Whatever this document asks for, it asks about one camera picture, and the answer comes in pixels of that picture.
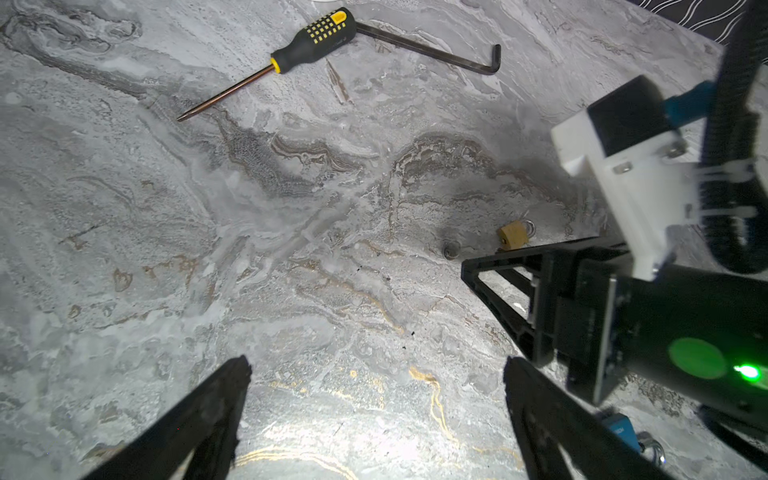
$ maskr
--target black patterned fabric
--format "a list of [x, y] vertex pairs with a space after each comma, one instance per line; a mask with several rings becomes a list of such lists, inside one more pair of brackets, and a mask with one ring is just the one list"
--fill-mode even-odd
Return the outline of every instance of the black patterned fabric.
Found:
[[723, 45], [728, 45], [746, 7], [746, 0], [629, 1]]

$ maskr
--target green light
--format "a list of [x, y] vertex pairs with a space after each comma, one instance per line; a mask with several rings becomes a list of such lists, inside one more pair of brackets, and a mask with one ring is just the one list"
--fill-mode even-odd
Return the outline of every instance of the green light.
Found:
[[753, 365], [744, 364], [741, 366], [734, 366], [733, 369], [740, 373], [747, 382], [756, 382], [757, 380], [760, 380], [760, 377], [762, 376], [760, 369]]

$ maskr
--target screwdriver shaft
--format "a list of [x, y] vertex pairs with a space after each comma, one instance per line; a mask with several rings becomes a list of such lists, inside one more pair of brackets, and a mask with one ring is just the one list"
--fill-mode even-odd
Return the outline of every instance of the screwdriver shaft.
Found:
[[262, 78], [264, 75], [266, 75], [266, 74], [270, 73], [270, 72], [271, 72], [272, 70], [274, 70], [274, 69], [275, 69], [275, 66], [274, 66], [274, 65], [270, 65], [269, 67], [266, 67], [266, 68], [262, 68], [261, 70], [259, 70], [259, 71], [258, 71], [258, 72], [256, 72], [255, 74], [253, 74], [253, 75], [249, 76], [248, 78], [246, 78], [246, 79], [244, 79], [244, 80], [242, 80], [242, 81], [239, 81], [239, 82], [237, 82], [236, 84], [234, 84], [234, 85], [232, 85], [231, 87], [229, 87], [227, 90], [225, 90], [225, 91], [222, 91], [222, 92], [221, 92], [221, 93], [219, 93], [218, 95], [215, 95], [215, 96], [213, 96], [213, 97], [209, 98], [208, 100], [206, 100], [206, 101], [204, 101], [203, 103], [199, 104], [199, 105], [198, 105], [198, 106], [196, 106], [195, 108], [191, 108], [190, 110], [187, 110], [187, 111], [185, 111], [185, 112], [184, 112], [184, 113], [183, 113], [183, 114], [182, 114], [182, 115], [181, 115], [179, 118], [177, 118], [176, 120], [177, 120], [177, 121], [185, 121], [185, 120], [187, 120], [189, 117], [193, 117], [193, 116], [195, 116], [195, 115], [199, 114], [201, 111], [203, 111], [203, 110], [205, 110], [205, 109], [209, 108], [211, 105], [213, 105], [213, 104], [217, 103], [218, 101], [221, 101], [221, 100], [223, 100], [224, 98], [227, 98], [227, 97], [229, 97], [229, 96], [230, 96], [230, 95], [232, 95], [234, 92], [236, 92], [236, 91], [240, 90], [242, 87], [245, 87], [245, 86], [246, 86], [246, 85], [248, 85], [250, 82], [252, 82], [252, 81], [256, 81], [256, 80], [258, 80], [259, 78]]

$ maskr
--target marble surface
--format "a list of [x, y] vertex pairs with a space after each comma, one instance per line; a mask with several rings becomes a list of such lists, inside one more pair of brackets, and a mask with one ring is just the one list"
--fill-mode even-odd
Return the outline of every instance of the marble surface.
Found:
[[[0, 5], [4, 480], [83, 475], [240, 354], [231, 478], [526, 478], [501, 383], [515, 348], [460, 260], [523, 215], [535, 244], [607, 228], [549, 129], [638, 74], [679, 94], [721, 49], [624, 0], [354, 1], [457, 55], [501, 43], [501, 70], [359, 36], [174, 121], [341, 5]], [[675, 393], [631, 378], [609, 404], [676, 478], [760, 477]]]

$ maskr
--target yellow and black handle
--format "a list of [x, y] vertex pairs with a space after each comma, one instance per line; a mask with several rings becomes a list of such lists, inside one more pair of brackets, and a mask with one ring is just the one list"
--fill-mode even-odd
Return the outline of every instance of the yellow and black handle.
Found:
[[290, 44], [272, 53], [272, 65], [277, 73], [286, 73], [291, 68], [312, 63], [325, 57], [355, 38], [357, 23], [352, 12], [339, 8], [302, 28]]

